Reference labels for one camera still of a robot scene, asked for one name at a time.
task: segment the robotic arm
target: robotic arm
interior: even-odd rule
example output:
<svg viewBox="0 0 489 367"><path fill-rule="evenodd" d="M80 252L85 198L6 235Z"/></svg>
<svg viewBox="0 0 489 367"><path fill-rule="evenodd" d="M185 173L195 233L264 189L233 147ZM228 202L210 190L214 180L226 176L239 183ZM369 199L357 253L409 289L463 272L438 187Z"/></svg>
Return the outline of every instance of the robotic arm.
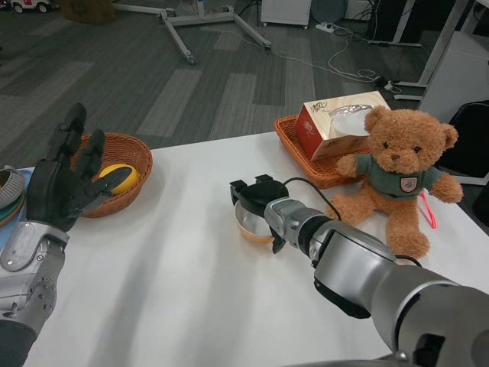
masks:
<svg viewBox="0 0 489 367"><path fill-rule="evenodd" d="M131 173L120 169L92 182L102 164L105 136L95 130L79 156L85 108L71 108L50 140L47 157L34 169L27 191L26 220L17 224L0 255L0 366L19 367L56 305L66 234L85 209L111 196Z"/></svg>
<svg viewBox="0 0 489 367"><path fill-rule="evenodd" d="M286 187L266 175L251 186L231 183L231 192L234 203L241 200L265 218L274 252L289 242L311 259L322 296L351 317L372 317L396 362L489 365L489 295L424 268L398 265L378 239L290 199Z"/></svg>

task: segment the white cabinet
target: white cabinet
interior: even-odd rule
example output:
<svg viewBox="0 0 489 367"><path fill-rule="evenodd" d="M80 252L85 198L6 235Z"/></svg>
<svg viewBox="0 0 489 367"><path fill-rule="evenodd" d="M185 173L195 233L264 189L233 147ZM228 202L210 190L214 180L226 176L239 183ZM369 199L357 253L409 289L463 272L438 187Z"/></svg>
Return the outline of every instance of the white cabinet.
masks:
<svg viewBox="0 0 489 367"><path fill-rule="evenodd" d="M261 22L298 24L307 27L311 0L263 0Z"/></svg>

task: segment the power strip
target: power strip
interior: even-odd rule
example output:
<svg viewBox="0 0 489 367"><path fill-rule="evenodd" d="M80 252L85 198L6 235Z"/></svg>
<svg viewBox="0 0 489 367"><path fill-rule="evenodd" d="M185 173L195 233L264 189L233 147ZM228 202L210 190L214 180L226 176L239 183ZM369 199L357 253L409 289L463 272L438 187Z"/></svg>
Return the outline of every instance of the power strip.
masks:
<svg viewBox="0 0 489 367"><path fill-rule="evenodd" d="M322 23L316 25L316 29L319 29L320 31L328 32L328 33L333 33L335 31L335 28L333 24L331 23Z"/></svg>

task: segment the teddy bear ear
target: teddy bear ear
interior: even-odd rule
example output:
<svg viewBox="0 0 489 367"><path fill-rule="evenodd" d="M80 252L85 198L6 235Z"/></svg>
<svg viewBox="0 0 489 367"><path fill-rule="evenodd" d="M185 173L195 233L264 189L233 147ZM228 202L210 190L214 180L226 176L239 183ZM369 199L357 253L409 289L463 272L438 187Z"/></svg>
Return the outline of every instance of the teddy bear ear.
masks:
<svg viewBox="0 0 489 367"><path fill-rule="evenodd" d="M365 116L365 131L366 132L371 132L372 129L374 128L375 124L379 121L381 116L384 114L384 112L387 109L383 106L377 106L374 109L372 109L366 116Z"/></svg>
<svg viewBox="0 0 489 367"><path fill-rule="evenodd" d="M457 130L449 124L442 124L442 131L445 134L445 150L453 148L458 139Z"/></svg>

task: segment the toy car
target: toy car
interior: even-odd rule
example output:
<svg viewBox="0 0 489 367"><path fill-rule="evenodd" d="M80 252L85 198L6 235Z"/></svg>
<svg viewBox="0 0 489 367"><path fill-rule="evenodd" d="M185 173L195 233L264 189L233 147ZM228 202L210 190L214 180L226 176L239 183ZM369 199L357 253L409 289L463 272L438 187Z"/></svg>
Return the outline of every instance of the toy car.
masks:
<svg viewBox="0 0 489 367"><path fill-rule="evenodd" d="M9 8L10 8L10 1L9 0L0 0L0 10L9 9Z"/></svg>
<svg viewBox="0 0 489 367"><path fill-rule="evenodd" d="M24 9L37 9L41 13L47 13L60 7L55 0L12 0L11 3L17 13L23 13Z"/></svg>

